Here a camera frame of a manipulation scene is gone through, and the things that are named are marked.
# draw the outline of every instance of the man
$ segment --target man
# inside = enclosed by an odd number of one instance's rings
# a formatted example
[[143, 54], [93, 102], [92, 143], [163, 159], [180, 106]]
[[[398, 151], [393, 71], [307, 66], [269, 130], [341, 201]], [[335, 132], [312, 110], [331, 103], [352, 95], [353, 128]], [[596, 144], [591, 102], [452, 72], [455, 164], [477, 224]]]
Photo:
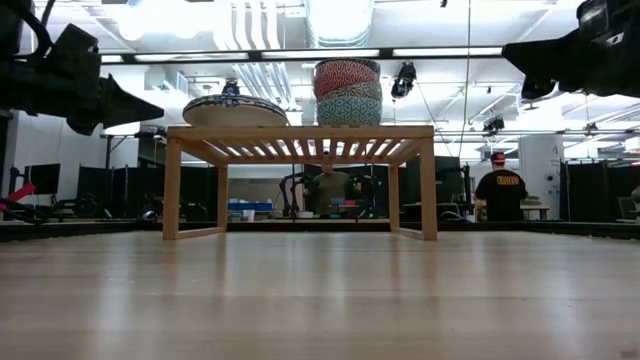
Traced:
[[331, 214], [331, 199], [345, 198], [349, 175], [334, 171], [332, 165], [322, 165], [322, 174], [314, 179], [318, 183], [318, 195], [315, 199], [315, 212], [320, 215]]
[[485, 175], [478, 188], [476, 198], [487, 202], [487, 218], [489, 221], [520, 221], [522, 211], [520, 200], [527, 197], [527, 190], [522, 178], [504, 168], [504, 153], [491, 155], [492, 172]]

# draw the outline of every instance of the black t-shirt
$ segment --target black t-shirt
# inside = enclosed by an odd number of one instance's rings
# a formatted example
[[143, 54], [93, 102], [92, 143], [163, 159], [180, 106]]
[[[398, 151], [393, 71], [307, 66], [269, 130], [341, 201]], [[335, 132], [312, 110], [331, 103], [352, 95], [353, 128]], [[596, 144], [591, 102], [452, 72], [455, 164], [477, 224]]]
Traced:
[[522, 220], [520, 200], [526, 197], [527, 190], [522, 178], [504, 169], [485, 175], [476, 189], [476, 198], [487, 201], [489, 221]]

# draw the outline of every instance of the cap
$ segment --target cap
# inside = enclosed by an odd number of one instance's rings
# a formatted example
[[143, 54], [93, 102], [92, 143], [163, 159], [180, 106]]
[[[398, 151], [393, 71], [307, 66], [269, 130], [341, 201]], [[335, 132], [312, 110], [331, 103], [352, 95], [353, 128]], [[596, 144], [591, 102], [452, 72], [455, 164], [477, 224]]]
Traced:
[[496, 165], [504, 165], [506, 161], [505, 159], [506, 158], [503, 152], [497, 152], [497, 153], [491, 154], [491, 162]]

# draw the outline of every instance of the chair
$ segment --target chair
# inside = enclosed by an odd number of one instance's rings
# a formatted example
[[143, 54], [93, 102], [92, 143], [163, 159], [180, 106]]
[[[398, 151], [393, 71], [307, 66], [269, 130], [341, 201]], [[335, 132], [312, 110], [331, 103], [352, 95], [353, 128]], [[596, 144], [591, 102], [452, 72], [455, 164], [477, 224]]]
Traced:
[[636, 204], [631, 200], [631, 197], [619, 197], [618, 205], [620, 206], [620, 214], [622, 215], [622, 219], [625, 220], [636, 220], [638, 216], [633, 211], [636, 210]]

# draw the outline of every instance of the patterned bowl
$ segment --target patterned bowl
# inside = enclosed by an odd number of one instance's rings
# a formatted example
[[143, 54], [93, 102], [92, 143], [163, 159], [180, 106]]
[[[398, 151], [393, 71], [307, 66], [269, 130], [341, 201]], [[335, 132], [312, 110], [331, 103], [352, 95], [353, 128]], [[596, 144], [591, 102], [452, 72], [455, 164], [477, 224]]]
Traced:
[[331, 60], [316, 65], [313, 93], [317, 99], [330, 91], [362, 82], [379, 82], [380, 74], [368, 66], [349, 60]]
[[318, 101], [317, 117], [319, 125], [380, 125], [382, 102], [349, 96]]
[[367, 59], [341, 58], [341, 59], [323, 60], [323, 61], [320, 61], [319, 63], [316, 64], [316, 69], [318, 67], [322, 67], [325, 64], [331, 63], [333, 61], [351, 61], [351, 62], [359, 63], [359, 64], [362, 64], [362, 65], [368, 67], [369, 69], [371, 69], [371, 71], [375, 72], [376, 74], [380, 75], [380, 64], [378, 64], [377, 62], [375, 62], [373, 60], [367, 60]]
[[193, 126], [285, 126], [287, 115], [268, 100], [243, 95], [209, 95], [182, 111]]
[[346, 86], [337, 90], [333, 90], [325, 94], [319, 101], [333, 99], [337, 97], [363, 97], [373, 100], [382, 100], [382, 86], [379, 82], [375, 83], [359, 83]]

